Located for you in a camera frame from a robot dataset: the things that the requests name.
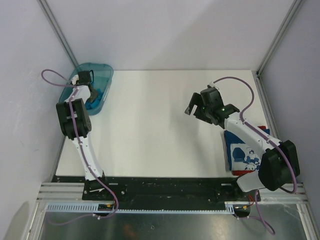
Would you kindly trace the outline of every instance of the blue cloth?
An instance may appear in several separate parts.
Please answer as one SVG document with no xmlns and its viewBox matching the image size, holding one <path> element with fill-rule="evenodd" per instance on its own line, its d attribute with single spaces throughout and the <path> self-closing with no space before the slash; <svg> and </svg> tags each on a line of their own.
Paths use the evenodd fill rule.
<svg viewBox="0 0 320 240">
<path fill-rule="evenodd" d="M 270 134 L 270 129 L 262 129 Z M 260 158 L 255 152 L 232 132 L 224 131 L 229 169 L 231 171 L 259 170 Z"/>
</svg>

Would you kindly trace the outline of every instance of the white table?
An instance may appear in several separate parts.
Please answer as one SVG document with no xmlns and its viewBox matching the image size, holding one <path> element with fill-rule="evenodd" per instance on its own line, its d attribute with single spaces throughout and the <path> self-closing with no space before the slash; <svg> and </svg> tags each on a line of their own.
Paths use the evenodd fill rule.
<svg viewBox="0 0 320 240">
<path fill-rule="evenodd" d="M 93 148 L 105 175 L 231 177 L 222 128 L 184 113 L 194 92 L 225 76 L 244 79 L 252 86 L 255 100 L 245 117 L 266 126 L 249 70 L 115 71 L 101 112 L 90 117 Z M 226 79 L 217 85 L 224 104 L 241 110 L 251 100 L 241 82 Z M 85 175 L 68 139 L 56 175 Z"/>
</svg>

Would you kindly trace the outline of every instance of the plastic container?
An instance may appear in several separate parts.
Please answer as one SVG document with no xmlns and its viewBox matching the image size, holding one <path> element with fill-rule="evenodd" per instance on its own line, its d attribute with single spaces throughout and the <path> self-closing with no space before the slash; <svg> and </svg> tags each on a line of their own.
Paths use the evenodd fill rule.
<svg viewBox="0 0 320 240">
<path fill-rule="evenodd" d="M 95 106 L 92 107 L 90 104 L 85 104 L 85 108 L 89 115 L 98 114 L 104 103 L 106 101 L 111 82 L 112 76 L 114 75 L 114 70 L 111 66 L 107 64 L 98 64 L 98 63 L 83 63 L 76 67 L 76 69 L 71 74 L 69 80 L 71 80 L 75 75 L 80 71 L 90 71 L 93 70 L 94 73 L 94 82 L 92 86 L 100 92 L 99 98 L 96 101 Z M 65 87 L 62 91 L 62 94 L 59 98 L 59 103 L 64 102 L 72 93 L 73 89 L 71 87 Z"/>
</svg>

